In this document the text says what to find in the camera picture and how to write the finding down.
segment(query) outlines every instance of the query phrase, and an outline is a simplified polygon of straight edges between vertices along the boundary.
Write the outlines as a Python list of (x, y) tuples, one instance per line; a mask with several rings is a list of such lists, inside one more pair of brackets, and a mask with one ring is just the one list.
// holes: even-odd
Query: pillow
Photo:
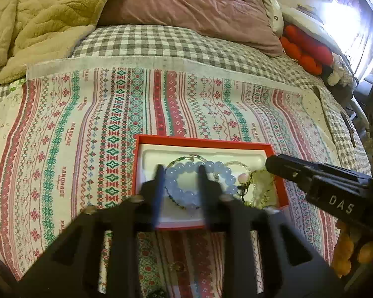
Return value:
[(280, 4), (277, 0), (262, 0), (265, 12), (269, 18), (269, 24), (271, 25), (272, 31), (278, 37), (282, 36), (283, 32), (283, 16)]
[(291, 23), (296, 27), (299, 27), (307, 35), (323, 43), (336, 55), (343, 55), (340, 47), (334, 41), (334, 39), (324, 29), (323, 24), (319, 21), (311, 18), (309, 15), (296, 10), (295, 8), (289, 8), (288, 6), (282, 6), (282, 15), (285, 22)]
[(282, 54), (261, 0), (108, 0), (98, 24), (183, 27)]

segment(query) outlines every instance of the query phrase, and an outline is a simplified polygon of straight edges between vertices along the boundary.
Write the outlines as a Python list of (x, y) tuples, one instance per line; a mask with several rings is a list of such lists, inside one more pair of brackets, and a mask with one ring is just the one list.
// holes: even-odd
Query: pink pillow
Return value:
[(98, 24), (184, 27), (268, 56), (282, 54), (261, 0), (108, 0)]

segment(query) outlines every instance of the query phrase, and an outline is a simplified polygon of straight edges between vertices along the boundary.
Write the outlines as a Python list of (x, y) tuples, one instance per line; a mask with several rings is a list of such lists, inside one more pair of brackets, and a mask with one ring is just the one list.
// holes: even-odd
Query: bead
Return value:
[(236, 193), (237, 193), (237, 186), (235, 185), (230, 185), (225, 190), (225, 194), (236, 195)]
[(171, 196), (176, 202), (179, 202), (183, 199), (184, 192), (180, 187), (176, 187), (172, 189)]
[(249, 174), (247, 174), (247, 173), (240, 174), (238, 176), (237, 180), (241, 184), (247, 183), (247, 181), (249, 180)]
[(224, 170), (224, 164), (221, 161), (217, 161), (214, 164), (214, 172), (221, 174), (223, 170)]
[(193, 204), (193, 201), (195, 199), (195, 194), (191, 191), (186, 191), (184, 193), (184, 203), (185, 205)]
[(224, 179), (227, 179), (228, 176), (230, 176), (232, 173), (232, 170), (231, 168), (229, 167), (224, 167), (223, 170), (222, 170), (222, 173), (221, 173), (221, 177), (223, 177)]
[(206, 172), (214, 172), (214, 162), (212, 161), (206, 161), (204, 163), (204, 167), (206, 168)]
[(199, 171), (199, 166), (203, 165), (204, 163), (201, 162), (201, 161), (198, 161), (197, 163), (195, 163), (195, 171), (198, 172)]
[(195, 171), (195, 164), (193, 162), (187, 162), (185, 165), (185, 172), (190, 174), (191, 172)]
[(181, 174), (183, 174), (183, 173), (184, 173), (184, 171), (185, 171), (185, 167), (184, 167), (184, 164), (181, 164), (181, 163), (179, 163), (179, 164), (176, 164), (176, 165), (174, 166), (174, 168), (176, 169), (176, 171), (177, 171), (178, 175), (181, 175)]
[(166, 179), (177, 179), (178, 174), (177, 170), (173, 167), (167, 168), (166, 169)]
[(188, 208), (190, 208), (190, 209), (196, 209), (196, 208), (198, 208), (198, 206), (200, 206), (199, 194), (193, 194), (193, 199), (188, 204)]
[(228, 186), (231, 186), (233, 184), (235, 184), (235, 181), (236, 181), (236, 178), (235, 176), (227, 176), (227, 178), (225, 179), (225, 183), (228, 185)]
[(166, 179), (164, 186), (168, 191), (172, 191), (174, 188), (178, 187), (178, 183), (175, 179)]

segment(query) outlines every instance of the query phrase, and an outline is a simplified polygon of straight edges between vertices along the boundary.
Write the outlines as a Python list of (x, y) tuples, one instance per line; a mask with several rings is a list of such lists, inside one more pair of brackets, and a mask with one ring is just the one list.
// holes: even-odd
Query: blue bead bracelet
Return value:
[[(190, 160), (183, 164), (180, 161)], [(224, 179), (227, 188), (225, 193), (230, 195), (237, 194), (237, 186), (235, 186), (236, 178), (232, 175), (231, 168), (227, 167), (221, 161), (212, 162), (204, 159), (198, 154), (180, 157), (172, 161), (166, 168), (165, 189), (170, 199), (181, 208), (198, 209), (200, 207), (200, 196), (198, 193), (193, 193), (190, 190), (184, 191), (178, 186), (177, 179), (181, 174), (197, 172), (199, 166), (204, 165), (207, 173), (213, 173), (214, 179), (219, 180), (219, 176)]]

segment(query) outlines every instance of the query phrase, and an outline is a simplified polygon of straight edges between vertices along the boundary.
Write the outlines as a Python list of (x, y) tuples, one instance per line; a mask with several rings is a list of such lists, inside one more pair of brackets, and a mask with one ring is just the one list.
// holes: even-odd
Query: beige quilted blanket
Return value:
[(107, 0), (0, 0), (0, 84), (26, 65), (68, 57), (91, 33)]

